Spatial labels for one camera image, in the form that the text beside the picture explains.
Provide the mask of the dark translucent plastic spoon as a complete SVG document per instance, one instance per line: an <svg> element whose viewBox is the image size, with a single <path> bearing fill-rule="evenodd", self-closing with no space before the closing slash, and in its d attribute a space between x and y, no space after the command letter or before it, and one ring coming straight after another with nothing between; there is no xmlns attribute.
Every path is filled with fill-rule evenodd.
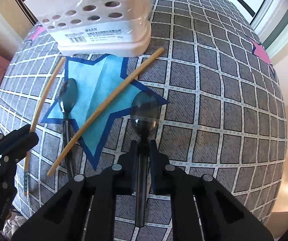
<svg viewBox="0 0 288 241"><path fill-rule="evenodd" d="M160 107L154 95L148 91L139 92L131 105L131 124L139 136L137 145L137 183L135 226L145 225L145 208L147 199L147 176L149 136L157 128Z"/></svg>
<svg viewBox="0 0 288 241"><path fill-rule="evenodd" d="M69 114L72 111L78 98L78 89L75 79L69 78L64 82L59 93L59 106L63 113L62 136L63 148L66 147L71 138ZM67 176L69 180L74 177L73 157L70 151L65 156Z"/></svg>

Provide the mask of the white plastic utensil holder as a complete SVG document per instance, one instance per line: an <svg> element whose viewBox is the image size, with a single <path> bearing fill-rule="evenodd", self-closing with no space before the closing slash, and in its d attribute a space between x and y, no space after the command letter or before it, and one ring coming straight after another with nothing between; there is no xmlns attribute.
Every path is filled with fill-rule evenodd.
<svg viewBox="0 0 288 241"><path fill-rule="evenodd" d="M142 55L151 41L152 0L25 0L64 56Z"/></svg>

